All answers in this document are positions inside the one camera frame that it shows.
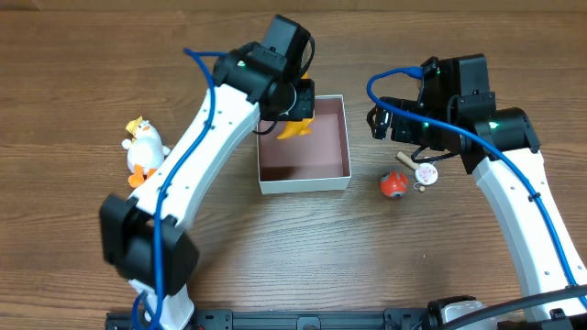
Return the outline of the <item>white plush duck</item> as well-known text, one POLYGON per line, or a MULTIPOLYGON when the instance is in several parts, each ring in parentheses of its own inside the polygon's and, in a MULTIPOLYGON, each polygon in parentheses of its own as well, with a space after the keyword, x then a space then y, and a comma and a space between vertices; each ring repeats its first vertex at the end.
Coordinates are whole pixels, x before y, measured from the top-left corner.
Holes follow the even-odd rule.
POLYGON ((142 116, 129 121, 126 131, 132 136, 121 142, 127 151, 127 166, 131 171, 127 181, 132 188, 138 188, 156 172, 171 149, 163 145, 155 126, 142 116))

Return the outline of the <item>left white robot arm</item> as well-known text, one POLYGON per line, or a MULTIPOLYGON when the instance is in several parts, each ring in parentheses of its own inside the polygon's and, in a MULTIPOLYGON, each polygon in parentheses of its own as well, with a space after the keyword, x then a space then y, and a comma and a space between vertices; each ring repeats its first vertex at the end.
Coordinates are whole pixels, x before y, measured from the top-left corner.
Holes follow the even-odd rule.
POLYGON ((108 195, 99 210, 105 262, 137 291, 129 313, 108 313, 107 329, 186 329, 194 303, 187 283, 199 259, 189 237, 211 183, 238 144, 261 121, 301 123, 314 115, 315 85, 306 78, 316 48, 299 23, 275 16, 262 41, 212 52, 200 67, 208 88, 192 124, 127 198, 108 195))

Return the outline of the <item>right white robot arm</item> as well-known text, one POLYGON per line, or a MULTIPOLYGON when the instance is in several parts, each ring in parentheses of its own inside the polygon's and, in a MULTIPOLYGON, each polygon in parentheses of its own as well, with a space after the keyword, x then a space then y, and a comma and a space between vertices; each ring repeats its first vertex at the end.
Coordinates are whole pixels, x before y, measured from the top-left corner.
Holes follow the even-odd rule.
POLYGON ((518 107, 499 110, 481 54, 400 69, 420 82, 416 100, 378 96, 367 116, 377 139, 459 156, 492 207, 515 264, 522 296, 466 310, 466 297, 428 305, 425 329, 583 329, 586 267, 548 186, 537 133, 518 107))

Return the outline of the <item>orange dinosaur toy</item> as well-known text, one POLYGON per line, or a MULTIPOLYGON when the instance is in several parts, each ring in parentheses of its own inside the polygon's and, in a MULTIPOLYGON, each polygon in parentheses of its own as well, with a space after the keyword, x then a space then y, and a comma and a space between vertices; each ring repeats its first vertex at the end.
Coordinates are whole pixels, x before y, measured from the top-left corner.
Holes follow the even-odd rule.
POLYGON ((283 132, 277 138, 279 140, 285 140, 294 136, 309 135, 312 133, 310 125, 314 121, 314 118, 305 118, 302 121, 288 121, 283 132))

